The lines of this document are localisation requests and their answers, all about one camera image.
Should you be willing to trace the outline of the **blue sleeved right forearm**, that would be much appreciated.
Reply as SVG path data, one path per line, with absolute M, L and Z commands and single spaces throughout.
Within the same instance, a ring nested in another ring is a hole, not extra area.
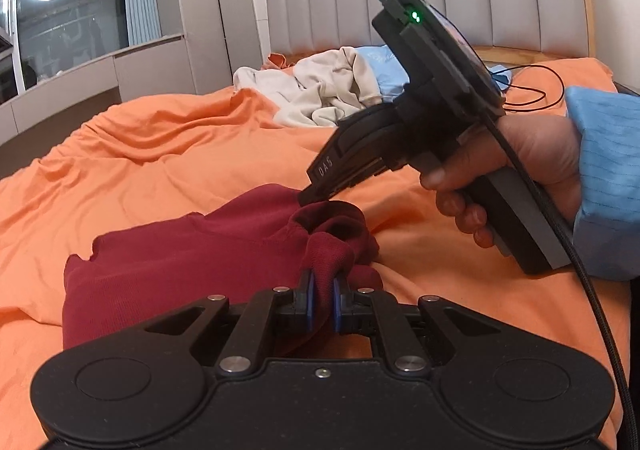
M 639 277 L 639 98 L 571 87 L 567 116 L 580 136 L 582 202 L 573 243 L 593 277 Z

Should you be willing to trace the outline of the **person's right hand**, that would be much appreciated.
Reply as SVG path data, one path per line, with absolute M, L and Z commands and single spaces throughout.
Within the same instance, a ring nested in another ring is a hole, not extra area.
M 578 173 L 580 134 L 566 117 L 550 114 L 506 115 L 497 128 L 534 181 L 544 187 L 565 221 L 575 221 L 582 188 Z M 437 209 L 481 248 L 494 245 L 486 210 L 461 190 L 479 176 L 509 166 L 497 140 L 485 128 L 471 131 L 439 167 L 422 173 L 424 189 L 436 192 Z

